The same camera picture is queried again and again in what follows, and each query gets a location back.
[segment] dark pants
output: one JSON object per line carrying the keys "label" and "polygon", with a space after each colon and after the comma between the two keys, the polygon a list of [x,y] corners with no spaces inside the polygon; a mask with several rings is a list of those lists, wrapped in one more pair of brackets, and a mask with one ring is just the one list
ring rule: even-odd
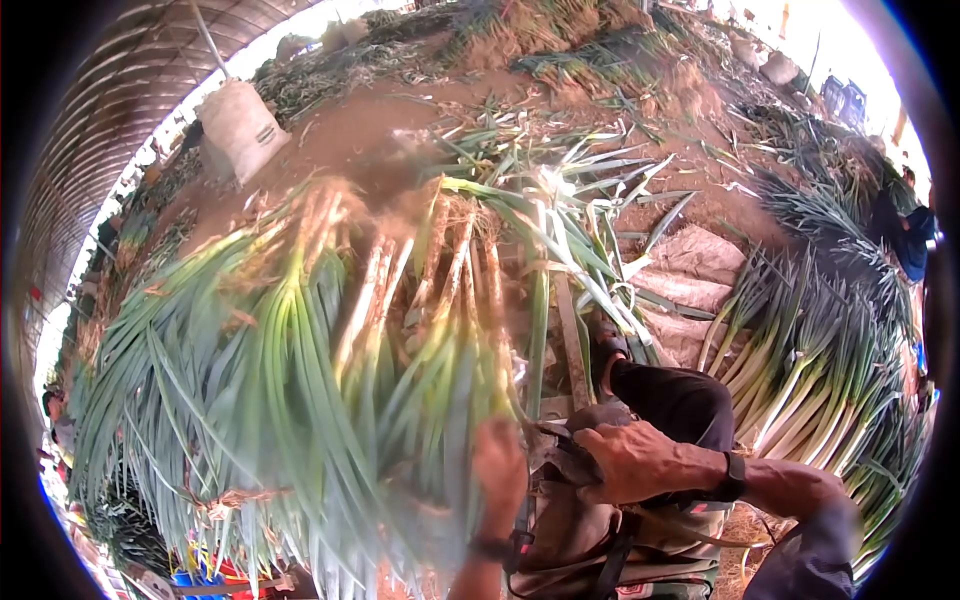
{"label": "dark pants", "polygon": [[733,448],[733,405],[727,386],[690,369],[613,364],[613,393],[674,442],[725,452]]}
{"label": "dark pants", "polygon": [[[619,360],[611,368],[610,387],[638,417],[674,442],[726,452],[733,448],[733,408],[730,392],[713,377],[690,369],[648,367]],[[616,404],[593,404],[570,416],[570,433],[600,423],[625,425],[629,415]],[[645,508],[710,501],[704,491],[675,492],[640,503]]]}
{"label": "dark pants", "polygon": [[875,244],[880,240],[895,251],[900,247],[903,237],[903,222],[889,192],[880,190],[871,206],[870,231],[868,237]]}

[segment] corrugated roof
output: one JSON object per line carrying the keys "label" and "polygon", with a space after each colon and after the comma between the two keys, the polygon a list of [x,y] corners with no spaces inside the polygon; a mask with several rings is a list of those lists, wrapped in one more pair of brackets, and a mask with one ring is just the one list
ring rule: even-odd
{"label": "corrugated roof", "polygon": [[[197,4],[228,59],[320,1]],[[104,31],[63,98],[20,230],[20,276],[43,292],[43,314],[62,301],[85,233],[133,153],[216,66],[187,0],[131,2]]]}

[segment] person in blue shirt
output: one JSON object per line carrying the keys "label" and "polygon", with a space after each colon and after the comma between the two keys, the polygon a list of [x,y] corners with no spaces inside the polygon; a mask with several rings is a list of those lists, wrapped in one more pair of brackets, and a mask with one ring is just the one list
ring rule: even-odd
{"label": "person in blue shirt", "polygon": [[901,216],[889,190],[882,189],[874,200],[870,239],[893,250],[907,278],[920,281],[926,272],[926,242],[934,238],[936,223],[936,215],[926,206]]}

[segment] man's arm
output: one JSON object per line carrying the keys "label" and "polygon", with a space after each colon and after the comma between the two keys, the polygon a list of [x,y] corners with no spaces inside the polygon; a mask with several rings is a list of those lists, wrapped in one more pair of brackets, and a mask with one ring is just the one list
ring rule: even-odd
{"label": "man's arm", "polygon": [[[727,474],[722,452],[678,444],[646,421],[600,425],[574,437],[604,474],[605,483],[583,488],[593,502],[628,504],[655,495],[716,489]],[[804,520],[828,502],[850,502],[839,477],[789,461],[747,459],[744,500],[776,516]]]}
{"label": "man's arm", "polygon": [[[527,491],[527,460],[516,423],[488,420],[477,427],[473,475],[484,497],[484,516],[475,540],[507,540]],[[449,600],[499,600],[503,565],[469,552],[450,586]]]}

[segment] black watch strap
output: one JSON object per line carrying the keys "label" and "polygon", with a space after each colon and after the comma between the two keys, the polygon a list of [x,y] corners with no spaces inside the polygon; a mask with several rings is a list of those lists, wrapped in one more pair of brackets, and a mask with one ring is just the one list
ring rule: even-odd
{"label": "black watch strap", "polygon": [[509,561],[514,554],[514,543],[511,540],[484,540],[474,538],[470,541],[468,550],[471,555],[490,561],[491,563],[504,564]]}
{"label": "black watch strap", "polygon": [[712,499],[718,502],[734,502],[747,490],[745,481],[747,468],[742,456],[729,451],[724,452],[724,456],[727,457],[727,476],[713,491]]}
{"label": "black watch strap", "polygon": [[474,538],[467,546],[469,554],[492,563],[500,563],[508,575],[516,573],[523,547],[534,542],[534,535],[515,529],[505,540]]}

